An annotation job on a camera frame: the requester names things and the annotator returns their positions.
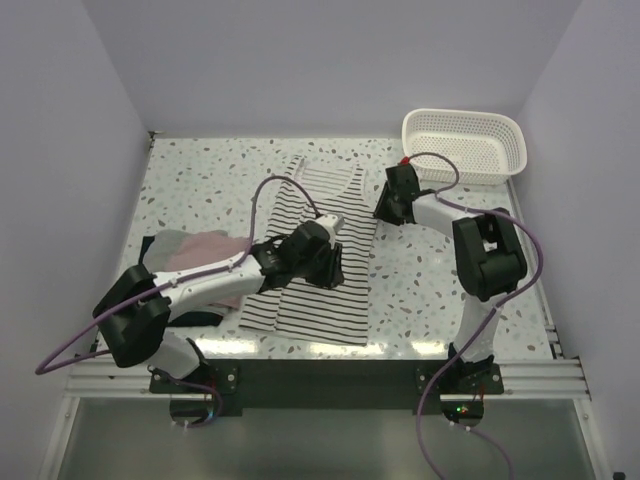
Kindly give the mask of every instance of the striped cloth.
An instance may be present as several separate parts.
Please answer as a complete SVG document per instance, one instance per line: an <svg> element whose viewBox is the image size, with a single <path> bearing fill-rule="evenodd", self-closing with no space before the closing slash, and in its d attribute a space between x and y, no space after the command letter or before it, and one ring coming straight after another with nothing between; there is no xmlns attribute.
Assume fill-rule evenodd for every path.
<svg viewBox="0 0 640 480"><path fill-rule="evenodd" d="M337 236L343 245L345 281L333 290L294 279L286 288L252 295L245 301L240 326L278 335L347 345L367 343L368 266L376 220L362 198L364 170L323 169L294 160L286 175L296 178L321 212L339 213L345 225ZM267 235L288 234L313 219L313 210L288 183L277 195Z"/></svg>

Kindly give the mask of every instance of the speckled surface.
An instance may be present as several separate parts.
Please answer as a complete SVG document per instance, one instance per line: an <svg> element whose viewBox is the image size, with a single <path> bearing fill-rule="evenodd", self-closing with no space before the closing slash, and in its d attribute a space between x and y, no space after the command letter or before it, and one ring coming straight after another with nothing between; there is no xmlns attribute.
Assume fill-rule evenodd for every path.
<svg viewBox="0 0 640 480"><path fill-rule="evenodd" d="M137 261L143 235L164 228L248 232L257 184L281 173L295 155L307 161L359 162L367 171L372 210L384 167L403 157L395 139L157 139L140 192L122 271ZM257 232L266 228L277 186L265 189ZM512 210L507 187L461 186L449 198L474 207ZM238 328L239 312L220 327L179 329L205 355L238 358L444 358L458 329L464 292L455 276L452 242L426 227L379 224L369 264L370 332L365 347L337 346L256 334ZM533 291L508 304L496 334L497 359L552 358Z"/></svg>

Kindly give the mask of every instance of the white basket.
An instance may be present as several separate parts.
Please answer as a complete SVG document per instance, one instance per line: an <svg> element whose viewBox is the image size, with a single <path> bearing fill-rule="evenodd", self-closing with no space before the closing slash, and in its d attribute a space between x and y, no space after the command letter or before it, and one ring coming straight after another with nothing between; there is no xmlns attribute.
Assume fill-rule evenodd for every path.
<svg viewBox="0 0 640 480"><path fill-rule="evenodd" d="M499 185L527 165L527 148L516 122L495 113L421 108L402 123L402 147L407 156L436 152L460 170L461 183ZM452 182L451 168L436 157L411 161L424 180Z"/></svg>

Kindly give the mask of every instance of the cable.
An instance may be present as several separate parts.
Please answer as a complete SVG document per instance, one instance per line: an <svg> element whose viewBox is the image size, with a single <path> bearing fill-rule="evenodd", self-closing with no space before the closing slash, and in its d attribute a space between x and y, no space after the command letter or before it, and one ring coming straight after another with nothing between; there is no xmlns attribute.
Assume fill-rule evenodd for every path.
<svg viewBox="0 0 640 480"><path fill-rule="evenodd" d="M295 180L293 180L293 179L291 179L289 177L285 177L283 175L272 175L271 177L265 178L262 182L260 182L260 184L256 188L256 193L253 196L253 199L251 200L251 218L250 218L250 221L249 221L249 225L250 225L250 227L249 227L249 241L247 242L247 247L242 252L242 255L240 256L240 258L238 260L236 260L231 265L224 265L222 267L210 268L208 270L203 270L201 272L195 272L195 273L191 273L189 275L184 275L182 277L178 277L178 278L176 278L177 283L184 283L184 282L187 282L189 280L196 279L196 278L205 277L205 276L208 276L208 275L214 275L216 273L221 273L221 272L224 272L224 271L227 271L227 270L231 270L231 269L237 267L238 265L242 264L242 262L244 262L247 259L247 257L249 256L249 254L251 252L251 247L253 246L253 240L255 238L256 215L257 215L257 208L258 208L258 197L260 196L260 192L262 191L264 186L267 183L269 183L269 182L271 182L273 180L282 180L282 181L291 183L298 190L300 190L300 192L302 192L302 194L306 197L307 201L309 202L309 204L311 205L311 207L315 211L316 215L317 216L321 215L320 210L318 210L318 207L316 206L315 202L313 201L313 199L311 198L309 193L307 193L307 191L302 187L302 185L300 185ZM107 318L109 318L112 315L118 313L119 311L123 310L124 308L127 308L128 306L133 305L134 303L137 303L139 301L144 300L145 298L148 298L148 297L150 297L152 295L155 295L156 293L160 293L163 290L166 290L167 288L170 288L171 286L172 286L172 284L170 282L163 283L162 285L158 285L157 287L150 288L149 290L146 290L146 291L144 291L142 293L139 293L138 295L135 295L135 296L133 296L131 298L128 298L127 300L124 300L123 302L119 303L118 305L115 305L115 306L109 308L108 310L105 310L100 315L98 315L93 320L93 322L91 322L89 325L87 325L85 328L83 328L80 332L78 332L73 337L71 337L71 339L69 339L68 341L66 341L65 343L60 345L58 348L56 348L42 362L40 362L40 364L36 367L35 374L36 375L44 375L45 373L53 372L54 370L58 370L60 368L66 367L68 365L73 365L74 363L82 362L83 360L87 360L89 358L95 358L95 357L98 357L100 355L106 355L107 353L110 353L109 350L100 350L98 352L87 353L87 354L84 354L84 355L78 355L78 356L76 356L74 358L70 358L68 360L64 360L62 362L54 363L53 365L51 365L51 362L53 362L62 352L64 352L67 348L69 348L71 345L73 345L75 342L77 342L78 339L80 339L80 337L82 337L87 332L89 332L93 328L97 327L102 322L104 322Z"/></svg>
<svg viewBox="0 0 640 480"><path fill-rule="evenodd" d="M423 457L425 458L427 463L431 466L431 469L434 471L434 473L440 479L445 479L444 474L442 473L442 471L440 471L438 466L435 464L435 462L433 461L433 459L429 455L427 447L426 447L426 445L424 443L424 439L422 438L422 428L421 428L422 427L422 410L424 409L424 404L425 404L425 401L427 399L427 396L429 395L429 392L434 387L434 385L437 382L437 380L455 362L457 362L458 359L464 354L464 352L473 344L473 342L476 341L476 339L480 336L482 331L487 327L489 322L491 322L493 317L496 315L496 313L498 312L498 309L500 309L502 306L504 306L504 304L507 303L509 300L517 297L518 295L520 295L524 291L526 291L529 288L531 288L538 281L538 279L540 278L540 275L542 275L542 268L544 266L544 256L542 254L542 247L541 247L540 242L537 239L537 237L517 218L514 218L514 217L512 217L510 215L507 215L506 213L503 213L503 212L500 212L500 211L497 211L497 210L485 210L485 209L482 209L482 208L465 207L464 205L460 205L460 204L451 202L449 200L446 200L444 198L440 198L440 194L442 192L446 192L447 190L451 190L456 185L458 185L458 183L460 181L460 171L458 170L458 168L454 165L454 163L451 160L449 160L444 155L440 155L439 153L419 152L419 153L413 154L413 155L411 155L411 156L409 156L407 158L408 158L409 162L411 162L412 159L417 158L417 157L421 157L421 156L437 157L437 158L443 160L444 162L446 162L453 169L453 172L454 172L455 177L456 177L454 182L452 184L450 184L450 185L447 185L445 187L442 187L442 188L436 190L436 192L435 192L436 199L440 203L442 203L443 205L447 205L447 206L449 206L451 208L455 208L457 210L461 210L463 212L469 212L469 213L475 213L475 214L495 215L497 217L504 218L505 220L508 220L509 222L511 222L514 225L516 225L520 230L522 230L531 239L531 243L533 244L533 246L534 246L534 248L536 250L536 257L537 257L537 268L536 268L535 273L531 277L531 279L524 286L514 290L513 292L511 292L510 294L505 296L502 300L499 300L498 302L496 302L496 304L491 308L491 310L489 311L489 313L487 314L485 319L482 321L482 323L480 324L478 329L474 332L473 335L471 335L471 338L469 338L467 343L465 343L464 346L453 357L451 357L449 359L449 361L447 361L447 363L445 363L435 373L435 375L433 377L431 377L431 379L427 383L426 388L424 389L424 392L422 393L422 396L420 397L420 402L418 403L418 412L417 412L417 416L416 416L416 433L418 435L418 444L420 445L420 450L422 451ZM510 480L514 480L515 479L515 473L514 473L513 463L511 461L511 459L509 458L509 455L507 454L507 452L501 446L499 446L497 444L497 442L495 442L493 439L489 438L486 434L481 433L479 431L475 431L474 429L471 429L470 431L473 432L475 435L487 440L489 443L491 443L492 445L494 445L495 447L498 448L498 450L500 451L500 453L504 457L505 461L507 462L507 466L509 468L509 479Z"/></svg>
<svg viewBox="0 0 640 480"><path fill-rule="evenodd" d="M197 390L202 390L205 393L210 393L211 396L215 397L215 399L218 401L218 408L216 408L213 412L211 412L205 420L198 423L184 422L182 424L183 427L185 428L204 427L206 425L209 425L211 422L213 422L216 418L220 416L220 412L222 412L222 405L223 405L222 395L220 395L220 393L218 393L218 391L215 388L213 388L213 386L207 387L206 385L199 385L197 383L185 382L183 380L179 380L175 377L172 377L171 375L169 375L167 372L163 370L155 370L155 372L159 373L161 376L166 377L170 382L175 383L176 385L180 385L188 388L195 388Z"/></svg>

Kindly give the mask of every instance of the pink cloth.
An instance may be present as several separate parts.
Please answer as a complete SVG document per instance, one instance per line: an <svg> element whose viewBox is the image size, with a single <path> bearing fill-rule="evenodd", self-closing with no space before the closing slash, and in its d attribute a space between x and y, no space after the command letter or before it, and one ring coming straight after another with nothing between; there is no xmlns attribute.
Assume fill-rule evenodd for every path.
<svg viewBox="0 0 640 480"><path fill-rule="evenodd" d="M176 272L220 262L240 253L248 244L248 238L225 237L215 232L195 233L184 239L165 268L167 272ZM238 309L241 301L241 297L226 298L215 304Z"/></svg>

